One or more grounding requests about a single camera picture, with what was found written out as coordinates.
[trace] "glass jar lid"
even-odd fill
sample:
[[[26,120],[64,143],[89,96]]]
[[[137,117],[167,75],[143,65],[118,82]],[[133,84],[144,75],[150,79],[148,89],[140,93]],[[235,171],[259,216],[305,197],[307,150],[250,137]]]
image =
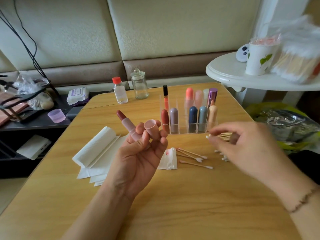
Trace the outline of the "glass jar lid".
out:
[[[130,76],[132,80],[140,80],[144,77],[145,74],[145,72],[140,71],[138,68],[135,68],[134,72],[132,72]]]

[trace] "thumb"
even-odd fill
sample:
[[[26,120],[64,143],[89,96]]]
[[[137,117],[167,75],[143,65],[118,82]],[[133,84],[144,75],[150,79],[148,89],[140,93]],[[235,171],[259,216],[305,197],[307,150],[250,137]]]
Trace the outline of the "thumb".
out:
[[[210,136],[208,140],[212,145],[214,145],[216,149],[221,151],[227,157],[228,155],[235,153],[235,150],[236,150],[235,145],[232,145],[217,136]]]
[[[147,147],[147,145],[149,145],[149,140],[149,134],[145,130],[142,134],[142,137],[139,140],[122,147],[123,156],[127,157],[142,152]]]

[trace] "purple cup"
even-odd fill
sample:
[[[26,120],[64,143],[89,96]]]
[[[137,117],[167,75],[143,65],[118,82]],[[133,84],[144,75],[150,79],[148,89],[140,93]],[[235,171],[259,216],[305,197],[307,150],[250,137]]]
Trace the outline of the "purple cup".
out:
[[[62,112],[61,109],[54,109],[48,113],[49,118],[54,122],[54,123],[60,123],[66,119],[66,116]]]

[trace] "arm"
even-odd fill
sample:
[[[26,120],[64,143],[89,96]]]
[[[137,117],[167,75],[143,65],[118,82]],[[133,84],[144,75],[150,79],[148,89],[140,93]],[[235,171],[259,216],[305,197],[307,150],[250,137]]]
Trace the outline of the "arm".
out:
[[[159,141],[149,145],[149,134],[143,123],[136,127],[142,134],[139,141],[128,136],[119,148],[108,175],[84,212],[66,231],[61,240],[115,239],[134,198],[152,179],[168,146],[166,131],[161,130]]]
[[[238,134],[234,145],[216,135]],[[280,149],[266,125],[254,122],[223,123],[210,130],[209,141],[240,170],[269,187],[290,212],[318,185],[302,173]],[[320,192],[290,216],[304,240],[320,238]]]

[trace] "white round toy with black eyes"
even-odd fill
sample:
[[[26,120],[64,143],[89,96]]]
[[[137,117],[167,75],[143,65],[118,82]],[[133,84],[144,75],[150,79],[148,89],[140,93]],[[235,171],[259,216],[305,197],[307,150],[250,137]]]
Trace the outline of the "white round toy with black eyes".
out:
[[[249,53],[249,44],[245,44],[238,49],[235,57],[240,62],[247,62]]]

